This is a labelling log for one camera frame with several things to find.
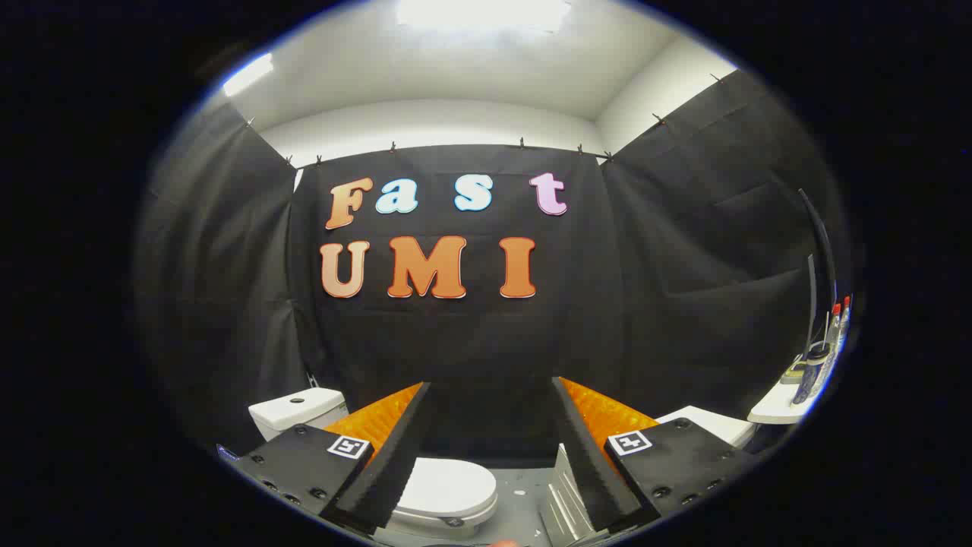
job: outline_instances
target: toilet lid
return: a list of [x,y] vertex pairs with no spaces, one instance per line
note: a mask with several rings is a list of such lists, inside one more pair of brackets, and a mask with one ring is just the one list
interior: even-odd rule
[[463,517],[490,504],[496,477],[468,461],[419,457],[397,511],[426,517]]

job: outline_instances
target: ceiling light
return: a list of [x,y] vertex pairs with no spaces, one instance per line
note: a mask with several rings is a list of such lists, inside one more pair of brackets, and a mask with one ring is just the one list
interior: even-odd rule
[[528,27],[556,32],[563,0],[399,0],[399,24],[440,29]]
[[226,96],[236,95],[273,70],[270,56],[271,54],[261,55],[250,64],[239,69],[236,74],[230,76],[223,84],[223,91],[226,92]]

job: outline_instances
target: light blue letter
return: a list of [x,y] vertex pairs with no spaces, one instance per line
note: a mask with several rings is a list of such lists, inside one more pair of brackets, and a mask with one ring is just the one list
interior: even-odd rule
[[456,208],[461,211],[481,211],[493,201],[493,179],[487,175],[463,175],[456,179]]
[[381,214],[411,212],[419,206],[419,202],[415,200],[416,190],[418,185],[410,178],[393,180],[381,188],[384,196],[378,198],[374,208]]

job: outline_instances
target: toilet tank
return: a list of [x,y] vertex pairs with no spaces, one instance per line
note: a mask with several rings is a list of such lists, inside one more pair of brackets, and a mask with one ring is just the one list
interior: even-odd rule
[[311,387],[250,407],[250,416],[263,439],[269,441],[298,423],[323,429],[348,416],[344,395],[334,389]]

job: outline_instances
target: black fabric backdrop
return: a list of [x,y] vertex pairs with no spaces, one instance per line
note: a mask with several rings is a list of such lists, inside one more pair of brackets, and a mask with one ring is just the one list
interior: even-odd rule
[[[565,184],[562,216],[540,211],[528,184],[545,172]],[[470,173],[494,180],[485,210],[453,204]],[[374,188],[354,222],[325,230],[330,189],[364,177]],[[418,207],[378,213],[381,187],[403,177],[417,181]],[[209,446],[258,445],[247,406],[306,388],[305,371],[352,411],[434,382],[426,452],[493,465],[552,463],[550,376],[650,416],[695,405],[745,419],[806,339],[806,257],[822,257],[796,189],[827,224],[841,294],[862,266],[819,150],[740,72],[600,166],[559,150],[437,146],[311,166],[295,191],[294,179],[227,105],[190,120],[147,196],[135,264],[146,348]],[[390,298],[397,236],[426,255],[464,237],[466,297]],[[533,298],[499,294],[504,237],[536,242]],[[319,248],[355,240],[370,243],[364,287],[331,298]],[[347,279],[346,249],[338,271]]]
[[133,265],[142,341],[208,450],[257,447],[247,407],[307,387],[285,275],[294,177],[225,105],[189,119],[145,196]]
[[820,151],[737,71],[602,170],[627,294],[623,400],[651,416],[694,405],[746,419],[806,340],[811,253],[817,325],[832,304],[797,189],[827,225],[838,294],[859,276],[860,243]]
[[[568,210],[543,213],[533,177],[552,172]],[[456,208],[456,178],[487,174],[492,202],[482,211]],[[374,188],[354,221],[327,231],[330,189],[370,177]],[[418,207],[381,214],[381,187],[397,178],[418,184]],[[414,236],[428,256],[442,236],[467,240],[458,300],[431,294],[390,298],[394,252],[389,240]],[[500,295],[504,237],[529,237],[529,299]],[[364,286],[350,299],[321,284],[325,243],[342,243],[339,279],[350,275],[347,244],[366,240]],[[491,464],[553,461],[556,443],[549,378],[562,375],[616,393],[621,354],[622,293],[608,194],[590,156],[505,146],[437,146],[362,154],[305,169],[291,219],[291,287],[301,302],[304,354],[321,385],[342,389],[354,410],[419,381],[433,382],[439,407],[425,445],[429,454]]]

